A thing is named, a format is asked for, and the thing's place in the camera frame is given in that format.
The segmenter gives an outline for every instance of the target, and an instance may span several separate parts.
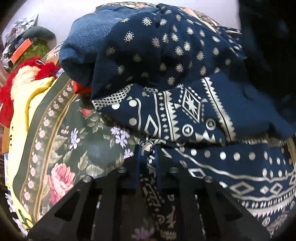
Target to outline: purple flower print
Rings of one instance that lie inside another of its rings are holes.
[[[123,159],[129,158],[131,156],[133,156],[133,152],[130,149],[125,149]]]
[[[128,141],[124,138],[124,135],[121,135],[121,137],[119,135],[116,135],[115,137],[116,137],[115,143],[120,144],[122,148],[124,148],[128,143]]]
[[[120,134],[122,136],[124,136],[124,138],[128,139],[130,137],[129,133],[127,131],[125,131],[125,129],[120,131]]]
[[[141,229],[135,229],[135,234],[132,234],[132,238],[135,240],[143,240],[149,238],[154,234],[154,229],[146,230],[143,227]]]
[[[78,130],[75,128],[74,131],[71,131],[71,145],[70,145],[70,150],[72,148],[76,149],[77,148],[77,143],[80,142],[80,138],[77,138]]]
[[[117,126],[115,126],[115,127],[112,127],[112,128],[110,129],[110,131],[111,131],[111,134],[112,134],[112,135],[119,135],[119,133],[120,133],[120,128],[118,128]]]

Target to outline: red plush toy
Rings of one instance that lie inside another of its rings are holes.
[[[30,57],[23,61],[18,68],[10,74],[6,85],[0,88],[0,123],[10,127],[13,116],[13,99],[18,91],[21,91],[23,84],[30,83],[33,80],[41,80],[46,77],[54,77],[54,63],[44,63],[40,57]]]

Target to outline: dark blue fabric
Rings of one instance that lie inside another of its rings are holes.
[[[214,177],[273,235],[295,204],[295,144],[282,141],[294,135],[294,119],[249,82],[238,30],[213,31],[177,7],[157,7],[117,22],[101,38],[93,104],[146,135],[139,161],[151,177],[141,182],[148,182],[155,216],[172,199],[155,194],[155,167],[165,156],[194,177]],[[85,78],[74,80],[85,85]],[[163,239],[175,239],[171,224],[157,227]]]
[[[210,142],[225,143],[262,133],[269,133],[280,139],[292,136],[295,129],[279,116],[272,100],[249,83],[243,62],[245,56],[236,40],[240,34],[232,37],[226,32],[227,29],[223,28],[215,33],[206,25],[200,24],[196,18],[169,6],[157,15],[138,13],[128,21],[117,23],[102,42],[102,49],[96,59],[92,99],[101,99],[128,83],[133,83],[129,96],[141,102],[141,118],[142,122],[145,121],[140,127],[130,126],[131,117],[138,118],[138,108],[131,106],[130,100],[126,98],[116,104],[120,105],[120,108],[115,109],[110,105],[114,102],[104,101],[99,101],[101,104],[98,108],[107,105],[101,111],[118,119],[122,124],[172,142],[199,142],[194,135],[186,136],[182,133],[182,127],[190,118],[193,119],[191,125],[194,132],[203,135],[204,131],[207,131],[210,138],[214,135]],[[198,81],[202,77],[210,79]],[[207,93],[205,89],[205,85],[209,84],[211,86],[208,88],[218,94],[213,102],[219,99],[220,103],[211,103],[209,97],[212,93]],[[192,88],[195,94],[181,93],[180,89],[176,88],[180,86]],[[165,132],[166,128],[161,131],[159,128],[159,132],[155,133],[152,131],[153,125],[145,129],[149,116],[155,121],[159,118],[155,109],[160,106],[154,106],[153,94],[145,91],[145,94],[142,93],[143,87],[156,88],[159,92],[158,98],[165,98],[159,96],[160,92],[169,90],[164,95],[169,95],[172,105],[187,106],[187,110],[184,106],[178,109],[173,106],[176,115],[174,121],[177,123],[172,124],[171,128],[178,128],[175,134],[172,131],[169,137]],[[183,101],[184,94],[188,94],[189,99]],[[219,118],[217,112],[221,110],[216,108],[224,108],[227,114]],[[222,127],[213,131],[206,130],[206,120],[210,118]]]
[[[94,13],[77,19],[59,52],[59,63],[69,77],[87,86],[91,83],[94,63],[104,37],[119,21],[139,12],[157,12],[158,8],[139,10],[104,6]]]

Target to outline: metal bolt head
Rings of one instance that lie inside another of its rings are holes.
[[[85,183],[89,183],[89,182],[92,180],[92,176],[85,176],[82,180],[83,180]]]
[[[214,179],[211,176],[205,176],[204,177],[204,181],[206,183],[212,183],[214,181]]]
[[[126,168],[125,167],[119,167],[119,168],[117,168],[117,171],[119,173],[125,173],[126,172]]]
[[[169,173],[171,173],[171,174],[176,174],[178,172],[179,172],[179,168],[177,168],[177,167],[171,167],[169,170]]]

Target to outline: pile of clothes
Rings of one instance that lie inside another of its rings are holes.
[[[289,154],[294,83],[285,79],[275,89],[258,78],[262,70],[273,85],[289,74],[274,70],[267,54],[258,64],[262,41],[248,35],[250,7],[241,1],[244,39],[240,30],[206,24],[190,9],[106,6],[74,22],[59,61],[91,89],[98,112],[143,135],[141,161],[155,168],[164,155],[192,176],[212,176],[273,235],[296,196]],[[158,158],[151,158],[156,150]],[[158,228],[170,230],[165,223]]]

